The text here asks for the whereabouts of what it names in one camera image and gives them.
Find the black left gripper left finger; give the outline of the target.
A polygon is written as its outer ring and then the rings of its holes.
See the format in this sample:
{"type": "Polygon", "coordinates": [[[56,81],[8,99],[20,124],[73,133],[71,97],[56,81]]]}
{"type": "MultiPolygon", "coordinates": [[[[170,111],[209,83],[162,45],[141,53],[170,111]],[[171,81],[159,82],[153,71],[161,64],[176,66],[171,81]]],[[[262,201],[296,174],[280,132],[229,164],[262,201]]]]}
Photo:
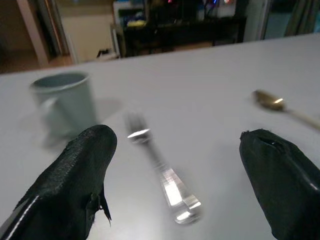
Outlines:
{"type": "Polygon", "coordinates": [[[89,127],[71,140],[18,201],[0,228],[3,240],[85,240],[103,211],[104,192],[117,136],[107,125],[89,127]]]}

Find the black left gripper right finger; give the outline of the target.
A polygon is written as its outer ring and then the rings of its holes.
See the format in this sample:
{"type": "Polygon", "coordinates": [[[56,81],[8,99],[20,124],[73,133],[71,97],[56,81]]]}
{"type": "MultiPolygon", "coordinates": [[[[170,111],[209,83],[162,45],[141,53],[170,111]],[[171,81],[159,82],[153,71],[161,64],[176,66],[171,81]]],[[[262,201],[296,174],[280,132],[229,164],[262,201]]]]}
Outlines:
{"type": "Polygon", "coordinates": [[[292,142],[265,129],[244,131],[239,154],[277,240],[320,238],[320,170],[292,142]]]}

